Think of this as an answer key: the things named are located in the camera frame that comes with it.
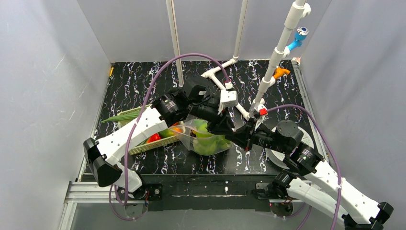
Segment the green apple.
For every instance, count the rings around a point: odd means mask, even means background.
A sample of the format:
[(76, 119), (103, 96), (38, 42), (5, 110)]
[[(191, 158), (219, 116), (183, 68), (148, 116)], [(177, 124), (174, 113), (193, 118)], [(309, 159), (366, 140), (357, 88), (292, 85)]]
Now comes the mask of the green apple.
[(193, 125), (195, 129), (192, 130), (192, 132), (197, 138), (208, 138), (212, 136), (212, 134), (207, 131), (207, 121), (194, 119)]

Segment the green bitter gourd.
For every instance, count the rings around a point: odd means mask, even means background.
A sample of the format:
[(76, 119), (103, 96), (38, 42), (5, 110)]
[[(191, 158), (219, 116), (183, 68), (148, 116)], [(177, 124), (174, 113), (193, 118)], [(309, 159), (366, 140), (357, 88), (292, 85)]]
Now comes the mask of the green bitter gourd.
[(193, 151), (203, 155), (210, 156), (231, 148), (232, 143), (222, 135), (214, 135), (208, 138), (195, 138), (193, 140)]

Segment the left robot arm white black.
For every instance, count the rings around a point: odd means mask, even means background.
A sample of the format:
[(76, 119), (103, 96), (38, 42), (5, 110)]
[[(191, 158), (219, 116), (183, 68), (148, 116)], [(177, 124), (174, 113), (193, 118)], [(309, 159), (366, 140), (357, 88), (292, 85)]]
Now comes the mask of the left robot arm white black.
[(116, 185), (133, 193), (143, 181), (139, 174), (121, 164), (128, 151), (153, 134), (170, 128), (189, 115), (207, 121), (215, 135), (233, 134), (234, 125), (226, 108), (237, 104), (237, 92), (230, 83), (219, 92), (210, 90), (203, 77), (188, 78), (182, 87), (169, 90), (142, 109), (139, 116), (116, 132), (83, 142), (86, 162), (98, 186)]

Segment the clear zip top bag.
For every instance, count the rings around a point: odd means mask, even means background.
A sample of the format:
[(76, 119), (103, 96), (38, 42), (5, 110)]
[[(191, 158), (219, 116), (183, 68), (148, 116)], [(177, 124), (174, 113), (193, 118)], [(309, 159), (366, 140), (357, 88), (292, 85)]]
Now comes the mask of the clear zip top bag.
[(207, 131), (207, 121), (191, 119), (169, 129), (174, 132), (183, 146), (202, 156), (211, 156), (229, 150), (232, 142), (223, 135), (214, 135)]

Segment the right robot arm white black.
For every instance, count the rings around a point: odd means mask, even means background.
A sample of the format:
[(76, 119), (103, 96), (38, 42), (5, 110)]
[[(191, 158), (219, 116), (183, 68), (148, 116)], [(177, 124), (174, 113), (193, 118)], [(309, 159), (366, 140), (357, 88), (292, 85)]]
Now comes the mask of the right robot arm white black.
[(284, 154), (289, 171), (272, 182), (282, 196), (299, 199), (329, 214), (347, 230), (382, 230), (394, 208), (378, 203), (340, 176), (314, 148), (302, 142), (303, 132), (290, 120), (280, 121), (275, 130), (256, 128), (253, 119), (226, 135), (226, 139), (249, 150), (258, 145)]

